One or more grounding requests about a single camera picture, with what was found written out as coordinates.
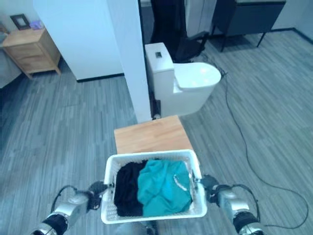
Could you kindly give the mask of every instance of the folded clothes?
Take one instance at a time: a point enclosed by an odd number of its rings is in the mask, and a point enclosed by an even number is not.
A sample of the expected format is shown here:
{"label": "folded clothes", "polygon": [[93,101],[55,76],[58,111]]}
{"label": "folded clothes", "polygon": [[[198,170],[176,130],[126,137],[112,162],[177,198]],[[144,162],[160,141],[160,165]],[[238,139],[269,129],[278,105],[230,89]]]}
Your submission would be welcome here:
{"label": "folded clothes", "polygon": [[128,163],[118,171],[114,204],[119,216],[142,216],[143,205],[137,199],[138,177],[146,163]]}
{"label": "folded clothes", "polygon": [[149,160],[138,178],[143,216],[184,212],[191,204],[189,173],[183,161]]}

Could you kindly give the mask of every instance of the wood-grain floor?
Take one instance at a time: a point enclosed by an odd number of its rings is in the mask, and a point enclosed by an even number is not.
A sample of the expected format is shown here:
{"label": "wood-grain floor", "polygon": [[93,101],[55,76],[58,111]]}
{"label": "wood-grain floor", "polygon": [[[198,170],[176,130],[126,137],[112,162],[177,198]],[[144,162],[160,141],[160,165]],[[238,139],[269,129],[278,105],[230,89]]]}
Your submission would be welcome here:
{"label": "wood-grain floor", "polygon": [[[205,54],[228,71],[230,105],[257,172],[303,194],[313,212],[313,46],[288,31],[267,34],[255,48],[259,37],[230,39],[223,53],[221,41],[214,39]],[[113,130],[136,123],[123,77],[77,83],[64,62],[60,69],[61,77],[54,72],[37,74],[33,81],[24,77],[1,91],[1,235],[27,234],[49,214],[63,185],[84,189],[103,179],[106,159],[116,153]],[[221,81],[199,112],[180,117],[202,172],[221,183],[249,186],[264,223],[296,225],[304,203],[253,175],[224,93]],[[249,195],[238,193],[254,207]],[[100,211],[91,211],[67,234],[113,234],[115,228],[102,223]],[[158,229],[160,235],[236,234],[214,205],[203,218],[159,221]],[[297,230],[270,231],[311,234],[312,213]]]}

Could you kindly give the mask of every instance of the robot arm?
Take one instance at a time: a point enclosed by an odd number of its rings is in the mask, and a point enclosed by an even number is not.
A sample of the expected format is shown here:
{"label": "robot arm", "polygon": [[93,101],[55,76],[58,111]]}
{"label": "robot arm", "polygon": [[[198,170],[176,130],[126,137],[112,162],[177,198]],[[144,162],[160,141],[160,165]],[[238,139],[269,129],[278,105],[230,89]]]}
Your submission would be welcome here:
{"label": "robot arm", "polygon": [[207,192],[207,200],[216,203],[227,215],[239,235],[268,235],[264,226],[251,213],[249,205],[239,198],[228,185],[220,185],[212,176],[206,175],[201,180]]}
{"label": "robot arm", "polygon": [[[248,204],[240,199],[230,186],[220,185],[212,176],[195,179],[204,185],[207,200],[216,203],[235,226],[239,235],[268,235],[264,227],[250,212]],[[92,184],[87,191],[78,191],[66,203],[45,219],[31,235],[63,235],[72,227],[77,219],[89,210],[97,210],[101,203],[101,195],[108,188],[102,181]]]}
{"label": "robot arm", "polygon": [[89,210],[99,208],[101,195],[107,188],[108,186],[102,181],[98,181],[92,184],[87,191],[76,192],[67,202],[61,203],[31,235],[63,235],[79,217],[85,215]]}

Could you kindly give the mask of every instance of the toilet lid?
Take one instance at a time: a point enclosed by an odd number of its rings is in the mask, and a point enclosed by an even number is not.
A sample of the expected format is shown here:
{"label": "toilet lid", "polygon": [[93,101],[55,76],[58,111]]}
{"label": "toilet lid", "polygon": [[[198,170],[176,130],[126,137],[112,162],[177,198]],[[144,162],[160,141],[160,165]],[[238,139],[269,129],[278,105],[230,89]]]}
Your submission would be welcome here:
{"label": "toilet lid", "polygon": [[174,64],[178,87],[182,90],[193,90],[216,85],[221,73],[206,63]]}

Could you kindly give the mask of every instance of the flush button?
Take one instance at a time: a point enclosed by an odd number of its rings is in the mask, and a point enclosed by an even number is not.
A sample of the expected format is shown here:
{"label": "flush button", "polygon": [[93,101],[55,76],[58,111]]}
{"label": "flush button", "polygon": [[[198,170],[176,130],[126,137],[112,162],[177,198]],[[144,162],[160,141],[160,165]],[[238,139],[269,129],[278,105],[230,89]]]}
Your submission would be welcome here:
{"label": "flush button", "polygon": [[162,58],[161,52],[156,52],[156,57],[157,57],[157,58]]}

